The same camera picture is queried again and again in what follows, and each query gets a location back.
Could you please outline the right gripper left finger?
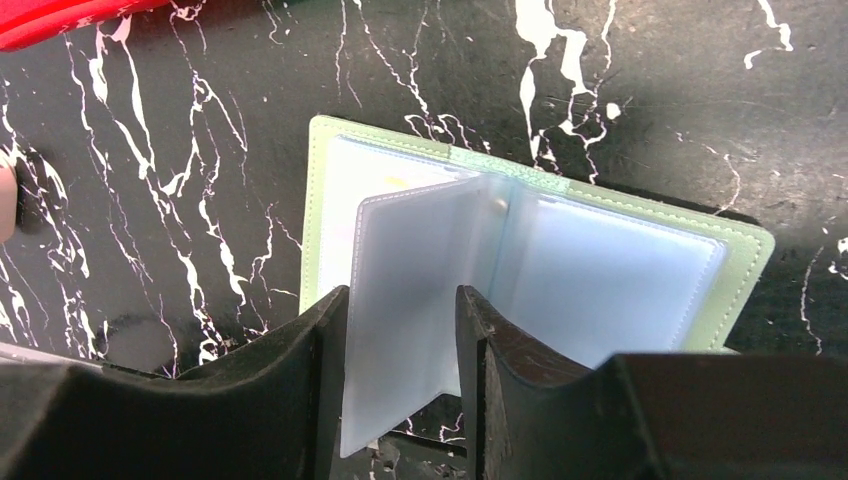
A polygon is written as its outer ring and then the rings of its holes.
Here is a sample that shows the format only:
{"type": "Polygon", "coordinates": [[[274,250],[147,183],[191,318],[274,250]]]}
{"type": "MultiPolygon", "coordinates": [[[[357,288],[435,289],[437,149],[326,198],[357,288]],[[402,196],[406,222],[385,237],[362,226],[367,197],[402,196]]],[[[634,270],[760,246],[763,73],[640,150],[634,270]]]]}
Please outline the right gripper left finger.
{"type": "Polygon", "coordinates": [[[5,479],[325,479],[349,290],[174,379],[1,348],[5,479]]]}

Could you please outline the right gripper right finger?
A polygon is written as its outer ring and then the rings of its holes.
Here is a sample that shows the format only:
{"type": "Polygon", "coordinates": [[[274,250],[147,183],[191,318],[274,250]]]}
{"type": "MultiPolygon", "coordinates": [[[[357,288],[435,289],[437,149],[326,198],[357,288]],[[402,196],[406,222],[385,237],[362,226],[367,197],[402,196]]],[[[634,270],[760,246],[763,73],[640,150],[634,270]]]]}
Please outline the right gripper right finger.
{"type": "Polygon", "coordinates": [[[847,363],[557,353],[475,288],[455,297],[472,479],[843,479],[847,363]]]}

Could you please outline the green card holder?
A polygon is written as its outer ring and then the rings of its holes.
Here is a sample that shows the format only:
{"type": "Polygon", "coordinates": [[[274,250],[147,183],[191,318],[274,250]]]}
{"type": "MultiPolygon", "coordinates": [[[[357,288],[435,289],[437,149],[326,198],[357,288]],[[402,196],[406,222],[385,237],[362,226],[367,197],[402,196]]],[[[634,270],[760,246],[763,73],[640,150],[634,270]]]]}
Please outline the green card holder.
{"type": "Polygon", "coordinates": [[[585,367],[617,352],[725,352],[775,248],[766,229],[454,145],[309,124],[300,304],[350,290],[340,454],[462,393],[470,285],[585,367]]]}

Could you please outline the red bin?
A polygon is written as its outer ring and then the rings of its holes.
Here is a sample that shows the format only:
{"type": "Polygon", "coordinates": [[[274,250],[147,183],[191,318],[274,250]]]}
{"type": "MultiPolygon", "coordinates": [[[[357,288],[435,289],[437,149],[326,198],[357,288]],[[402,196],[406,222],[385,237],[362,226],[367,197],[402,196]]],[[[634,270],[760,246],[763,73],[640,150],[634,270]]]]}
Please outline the red bin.
{"type": "Polygon", "coordinates": [[[166,3],[166,0],[1,0],[1,51],[20,50],[92,23],[166,3]]]}

